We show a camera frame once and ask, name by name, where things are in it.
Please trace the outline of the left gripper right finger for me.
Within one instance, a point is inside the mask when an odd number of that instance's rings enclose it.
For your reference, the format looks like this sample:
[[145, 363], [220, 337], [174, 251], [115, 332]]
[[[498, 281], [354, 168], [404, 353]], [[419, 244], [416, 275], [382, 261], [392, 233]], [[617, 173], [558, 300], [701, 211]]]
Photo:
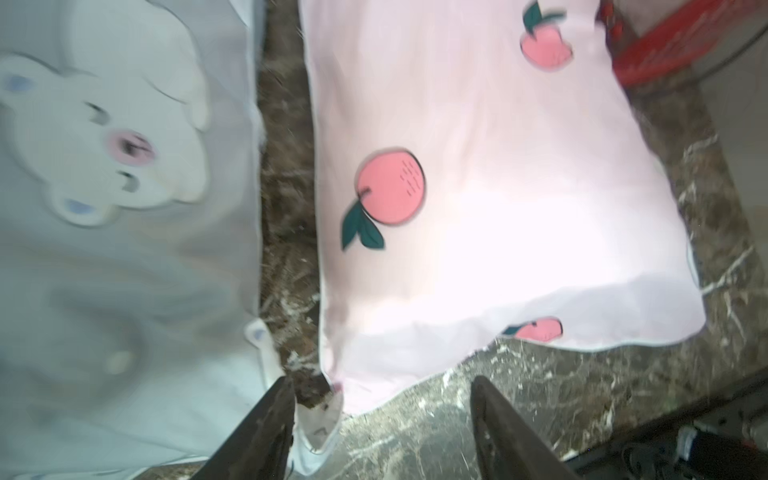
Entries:
[[470, 411], [483, 480], [577, 480], [485, 376], [471, 383]]

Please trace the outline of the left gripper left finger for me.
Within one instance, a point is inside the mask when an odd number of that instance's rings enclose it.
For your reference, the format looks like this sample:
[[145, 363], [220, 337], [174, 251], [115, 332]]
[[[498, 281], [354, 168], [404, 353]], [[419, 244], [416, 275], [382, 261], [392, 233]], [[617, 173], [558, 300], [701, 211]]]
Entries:
[[192, 480], [283, 480], [293, 445], [293, 382], [275, 381]]

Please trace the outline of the pink peach print pillow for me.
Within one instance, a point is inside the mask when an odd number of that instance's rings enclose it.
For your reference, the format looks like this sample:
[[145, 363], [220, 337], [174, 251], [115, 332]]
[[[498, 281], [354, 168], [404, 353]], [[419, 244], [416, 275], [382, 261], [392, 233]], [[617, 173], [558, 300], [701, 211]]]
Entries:
[[506, 336], [684, 341], [705, 308], [595, 1], [303, 1], [320, 365], [370, 412]]

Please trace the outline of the grey bear print pillow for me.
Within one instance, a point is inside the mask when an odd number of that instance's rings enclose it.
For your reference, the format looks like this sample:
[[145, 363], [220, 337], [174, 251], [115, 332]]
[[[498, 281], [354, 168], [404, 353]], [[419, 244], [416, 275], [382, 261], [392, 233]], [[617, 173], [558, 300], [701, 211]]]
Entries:
[[260, 1], [1, 5], [1, 475], [211, 459], [284, 371], [258, 317]]

